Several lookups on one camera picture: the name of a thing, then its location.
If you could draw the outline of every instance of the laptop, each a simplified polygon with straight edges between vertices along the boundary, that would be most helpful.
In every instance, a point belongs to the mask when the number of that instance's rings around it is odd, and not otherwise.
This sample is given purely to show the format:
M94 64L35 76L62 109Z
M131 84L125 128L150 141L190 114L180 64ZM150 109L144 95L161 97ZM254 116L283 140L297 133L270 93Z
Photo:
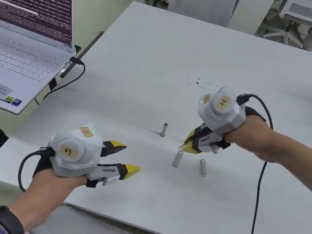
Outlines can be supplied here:
M75 55L73 0L0 0L0 109L18 115Z

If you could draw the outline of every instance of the laptop hinge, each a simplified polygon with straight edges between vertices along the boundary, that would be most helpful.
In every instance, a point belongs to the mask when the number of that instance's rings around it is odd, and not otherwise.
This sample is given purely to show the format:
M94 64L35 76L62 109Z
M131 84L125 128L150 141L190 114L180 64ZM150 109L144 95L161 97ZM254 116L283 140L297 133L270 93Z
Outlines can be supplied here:
M65 45L65 44L58 44L56 43L55 45L57 48L59 49L62 49L62 50L65 50L65 51L68 51L68 52L71 52L71 47L68 46L68 45Z

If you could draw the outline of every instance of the laptop keyboard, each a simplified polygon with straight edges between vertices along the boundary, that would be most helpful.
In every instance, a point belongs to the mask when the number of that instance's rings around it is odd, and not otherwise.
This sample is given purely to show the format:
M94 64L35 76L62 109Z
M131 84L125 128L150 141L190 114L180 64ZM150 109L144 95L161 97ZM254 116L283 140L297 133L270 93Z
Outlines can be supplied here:
M60 65L65 56L56 57L36 48L0 38L0 69L5 68L39 82Z

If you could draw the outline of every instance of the coil spring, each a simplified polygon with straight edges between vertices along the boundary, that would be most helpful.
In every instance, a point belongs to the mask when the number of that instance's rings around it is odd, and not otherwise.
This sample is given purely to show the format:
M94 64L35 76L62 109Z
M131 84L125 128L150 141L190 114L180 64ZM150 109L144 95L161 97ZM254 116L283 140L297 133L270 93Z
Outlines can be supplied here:
M175 167L175 168L177 168L178 166L179 166L179 163L180 163L180 161L182 160L182 157L183 157L183 149L184 149L184 147L188 144L188 143L190 143L192 140L188 140L188 141L186 141L183 145L181 145L179 148L178 148L178 150L177 150L177 153L176 153L176 155L175 155L175 159L174 159L174 161L173 161L173 163L172 163L172 166L173 167Z
M207 176L207 166L206 166L206 159L202 158L199 161L199 175L201 177L206 177Z

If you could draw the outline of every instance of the laptop screen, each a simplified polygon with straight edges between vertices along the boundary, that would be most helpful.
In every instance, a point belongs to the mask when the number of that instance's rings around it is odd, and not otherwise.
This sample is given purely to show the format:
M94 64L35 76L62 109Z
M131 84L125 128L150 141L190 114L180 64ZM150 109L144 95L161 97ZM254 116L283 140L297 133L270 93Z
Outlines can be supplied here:
M0 0L0 20L72 46L72 0Z

